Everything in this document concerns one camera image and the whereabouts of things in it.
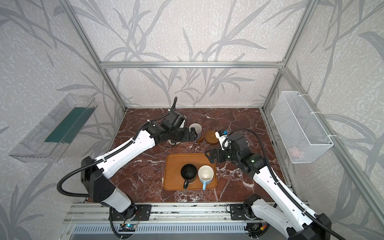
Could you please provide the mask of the purple mug white inside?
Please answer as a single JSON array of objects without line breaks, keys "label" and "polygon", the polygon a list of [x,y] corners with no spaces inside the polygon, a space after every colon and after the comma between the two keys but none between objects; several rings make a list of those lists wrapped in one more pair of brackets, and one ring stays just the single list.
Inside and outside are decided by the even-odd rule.
[{"label": "purple mug white inside", "polygon": [[202,132],[202,126],[198,123],[193,123],[189,126],[189,128],[194,127],[196,129],[197,134]]}]

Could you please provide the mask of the black mug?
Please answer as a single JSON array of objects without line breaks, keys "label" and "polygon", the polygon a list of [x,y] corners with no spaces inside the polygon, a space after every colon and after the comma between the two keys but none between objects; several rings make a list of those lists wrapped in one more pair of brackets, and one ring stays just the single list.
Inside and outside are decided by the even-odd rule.
[{"label": "black mug", "polygon": [[184,179],[184,190],[186,190],[188,186],[195,181],[197,174],[198,170],[193,164],[186,164],[181,168],[181,176]]}]

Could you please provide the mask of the woven patterned round coaster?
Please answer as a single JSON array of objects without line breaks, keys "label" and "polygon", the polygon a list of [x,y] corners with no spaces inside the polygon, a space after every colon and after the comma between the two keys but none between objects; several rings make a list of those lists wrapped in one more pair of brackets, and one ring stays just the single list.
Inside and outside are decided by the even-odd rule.
[{"label": "woven patterned round coaster", "polygon": [[169,142],[169,144],[171,144],[171,145],[178,145],[178,144],[181,143],[181,142],[176,142],[176,141],[174,141],[174,140],[168,140],[168,142]]}]

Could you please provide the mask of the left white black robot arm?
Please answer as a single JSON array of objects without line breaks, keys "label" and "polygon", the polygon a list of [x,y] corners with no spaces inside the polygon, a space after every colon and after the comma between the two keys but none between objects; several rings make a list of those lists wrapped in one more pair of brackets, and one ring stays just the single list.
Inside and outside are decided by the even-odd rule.
[{"label": "left white black robot arm", "polygon": [[[176,100],[167,113],[154,120],[148,120],[125,143],[96,158],[86,157],[81,167],[66,174],[57,184],[60,194],[69,197],[90,198],[95,203],[115,209],[119,213],[130,212],[134,204],[127,194],[116,187],[111,178],[141,153],[167,141],[193,142],[197,139],[195,128],[186,126],[186,117],[176,111]],[[71,193],[63,189],[70,177],[80,173],[85,194]]]}]

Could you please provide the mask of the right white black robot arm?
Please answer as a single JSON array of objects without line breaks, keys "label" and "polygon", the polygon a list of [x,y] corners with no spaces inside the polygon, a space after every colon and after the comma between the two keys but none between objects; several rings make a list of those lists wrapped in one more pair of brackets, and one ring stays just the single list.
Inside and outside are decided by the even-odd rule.
[{"label": "right white black robot arm", "polygon": [[261,186],[275,201],[277,207],[270,207],[264,199],[255,195],[246,200],[248,214],[273,226],[288,240],[329,240],[343,237],[332,230],[332,222],[325,214],[317,214],[304,204],[276,175],[273,170],[264,143],[254,131],[262,154],[252,153],[241,128],[232,132],[219,130],[215,133],[220,147],[207,150],[205,156],[211,163],[231,162]]}]

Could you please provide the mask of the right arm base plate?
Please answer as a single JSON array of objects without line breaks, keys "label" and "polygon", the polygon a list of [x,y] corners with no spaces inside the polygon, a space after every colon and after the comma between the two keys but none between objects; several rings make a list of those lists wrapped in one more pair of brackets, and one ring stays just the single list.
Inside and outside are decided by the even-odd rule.
[{"label": "right arm base plate", "polygon": [[255,220],[257,217],[248,204],[230,204],[227,210],[233,221]]}]

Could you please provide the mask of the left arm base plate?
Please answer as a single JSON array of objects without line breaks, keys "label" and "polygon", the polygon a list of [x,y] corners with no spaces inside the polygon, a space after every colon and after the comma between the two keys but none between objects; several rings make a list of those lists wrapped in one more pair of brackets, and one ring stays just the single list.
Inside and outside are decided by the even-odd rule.
[{"label": "left arm base plate", "polygon": [[132,204],[122,213],[110,208],[109,220],[114,221],[148,221],[152,205]]}]

